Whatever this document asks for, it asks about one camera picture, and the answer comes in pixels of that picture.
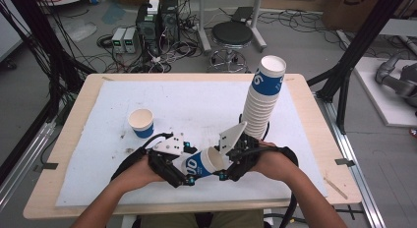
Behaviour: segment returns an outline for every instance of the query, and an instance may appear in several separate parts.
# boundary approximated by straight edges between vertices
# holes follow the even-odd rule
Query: white board
[[[127,118],[138,108],[154,116],[154,133],[184,133],[184,139],[199,150],[218,145],[219,133],[238,124],[249,82],[105,82],[89,114],[81,139],[73,153],[57,206],[88,205],[108,184],[127,148],[138,148],[140,140]],[[327,191],[286,85],[270,118],[266,138],[289,146],[300,167],[321,193]],[[179,165],[184,157],[177,158]],[[238,182],[220,182],[218,177],[200,179],[194,187],[174,189],[157,182],[126,194],[120,204],[181,203],[220,200],[289,199],[281,182],[251,172]]]
[[[356,65],[355,72],[387,126],[416,127],[417,117],[415,112],[417,108],[408,105],[392,88],[375,82],[375,74],[386,60],[364,57]],[[414,63],[416,61],[399,60],[395,65],[395,70],[390,75],[399,79],[402,68]]]

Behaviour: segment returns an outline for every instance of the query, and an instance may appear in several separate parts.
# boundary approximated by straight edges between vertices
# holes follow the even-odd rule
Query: black stool
[[[226,22],[215,25],[211,30],[212,41],[224,49],[215,51],[210,57],[210,68],[223,72],[248,73],[245,57],[234,49],[248,46],[252,41],[252,31],[246,25],[237,22]]]

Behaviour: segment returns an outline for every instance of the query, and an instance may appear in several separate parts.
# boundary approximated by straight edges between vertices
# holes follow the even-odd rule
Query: blue logo
[[[252,79],[252,88],[263,95],[276,95],[281,91],[283,77],[270,78],[258,69]]]

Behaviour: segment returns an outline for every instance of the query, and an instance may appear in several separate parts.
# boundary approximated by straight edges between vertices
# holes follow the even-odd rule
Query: black pole
[[[331,102],[334,95],[341,88],[339,104],[337,107],[336,124],[343,134],[345,134],[344,116],[350,75],[356,64],[384,28],[402,1],[403,0],[379,0],[337,65],[327,72],[307,81],[308,85],[312,86],[328,79],[323,88],[317,92],[317,97],[322,98],[324,101]]]

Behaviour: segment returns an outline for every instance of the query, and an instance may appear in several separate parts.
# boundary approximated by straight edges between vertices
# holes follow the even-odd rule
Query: metal pole
[[[211,46],[209,45],[208,36],[205,32],[205,0],[200,0],[200,23],[197,24],[197,31],[199,32],[200,41],[204,49],[205,55],[211,53]]]
[[[259,16],[259,13],[260,13],[261,1],[262,0],[255,0],[254,16],[252,17],[252,20],[246,22],[246,24],[252,30],[252,34],[254,35],[254,40],[256,40],[258,42],[258,44],[261,48],[260,51],[262,53],[264,51],[264,49],[267,48],[267,43],[264,41],[260,32],[257,29],[257,21],[258,21],[258,16]]]

